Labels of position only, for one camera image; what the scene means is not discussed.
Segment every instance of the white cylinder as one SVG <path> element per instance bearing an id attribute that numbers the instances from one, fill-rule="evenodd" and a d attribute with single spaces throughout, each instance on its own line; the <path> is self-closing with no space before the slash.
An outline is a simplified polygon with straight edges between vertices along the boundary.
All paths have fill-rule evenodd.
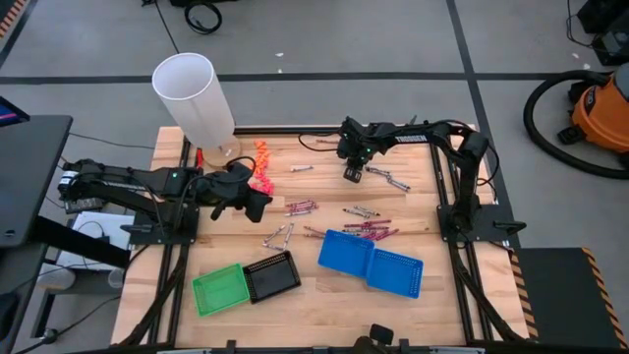
<path id="1" fill-rule="evenodd" d="M 214 67 L 204 56 L 171 56 L 157 66 L 152 84 L 194 146 L 218 148 L 234 134 L 234 117 Z"/>

